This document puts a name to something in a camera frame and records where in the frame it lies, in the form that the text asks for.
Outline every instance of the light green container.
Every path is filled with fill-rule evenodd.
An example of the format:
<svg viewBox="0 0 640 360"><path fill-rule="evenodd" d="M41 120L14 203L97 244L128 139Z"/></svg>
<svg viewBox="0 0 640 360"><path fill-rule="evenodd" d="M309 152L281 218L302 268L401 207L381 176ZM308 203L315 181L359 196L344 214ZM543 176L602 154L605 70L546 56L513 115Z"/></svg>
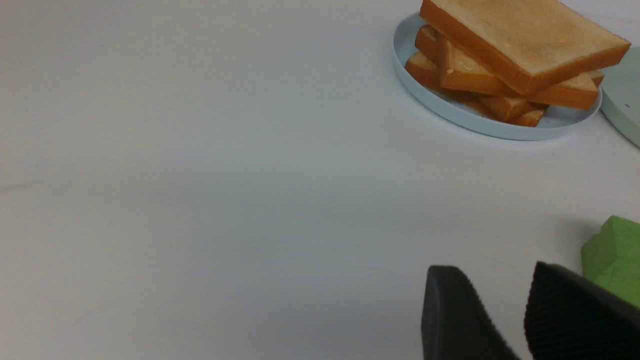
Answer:
<svg viewBox="0 0 640 360"><path fill-rule="evenodd" d="M609 218L582 247L582 274L640 307L640 224Z"/></svg>

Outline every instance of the white bread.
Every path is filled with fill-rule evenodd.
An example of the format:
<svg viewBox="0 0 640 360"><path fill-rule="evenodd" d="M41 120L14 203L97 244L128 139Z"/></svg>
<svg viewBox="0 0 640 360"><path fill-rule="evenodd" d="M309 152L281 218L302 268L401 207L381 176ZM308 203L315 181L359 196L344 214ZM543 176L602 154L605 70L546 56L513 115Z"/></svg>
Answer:
<svg viewBox="0 0 640 360"><path fill-rule="evenodd" d="M556 0L423 0L420 15L524 95L615 65L630 46Z"/></svg>

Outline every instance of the plate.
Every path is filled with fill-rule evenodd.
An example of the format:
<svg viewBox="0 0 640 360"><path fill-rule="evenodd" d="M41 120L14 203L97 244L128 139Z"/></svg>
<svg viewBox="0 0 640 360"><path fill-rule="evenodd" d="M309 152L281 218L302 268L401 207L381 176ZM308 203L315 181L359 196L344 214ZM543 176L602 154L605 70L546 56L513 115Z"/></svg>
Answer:
<svg viewBox="0 0 640 360"><path fill-rule="evenodd" d="M543 140L562 136L578 123L598 112L602 103L602 89L598 89L598 99L588 111L562 106L549 106L537 127L506 124L479 116L474 110L459 104L445 95L431 91L418 84L404 69L407 59L418 50L415 36L426 22L418 15L407 17L400 22L394 33L394 67L402 84L424 106L452 123L466 129L497 138L511 140Z"/></svg>
<svg viewBox="0 0 640 360"><path fill-rule="evenodd" d="M620 64L602 72L602 112L625 138L640 147L640 48L632 47Z"/></svg>

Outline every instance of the stack of bread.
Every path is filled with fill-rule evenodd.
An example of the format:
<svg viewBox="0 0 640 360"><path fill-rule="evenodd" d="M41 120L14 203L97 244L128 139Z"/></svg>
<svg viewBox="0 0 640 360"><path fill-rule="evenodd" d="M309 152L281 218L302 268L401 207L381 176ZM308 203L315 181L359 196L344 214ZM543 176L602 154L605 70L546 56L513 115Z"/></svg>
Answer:
<svg viewBox="0 0 640 360"><path fill-rule="evenodd" d="M538 125L550 105L588 110L599 71L630 43L557 0L423 0L405 69L484 117Z"/></svg>

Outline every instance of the green object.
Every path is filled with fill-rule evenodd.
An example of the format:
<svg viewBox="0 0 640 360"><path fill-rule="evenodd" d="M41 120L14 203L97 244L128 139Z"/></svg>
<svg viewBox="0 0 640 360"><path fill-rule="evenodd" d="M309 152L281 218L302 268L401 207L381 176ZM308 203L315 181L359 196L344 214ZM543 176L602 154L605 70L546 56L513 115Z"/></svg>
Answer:
<svg viewBox="0 0 640 360"><path fill-rule="evenodd" d="M582 274L640 307L640 224L610 217L582 247Z"/></svg>

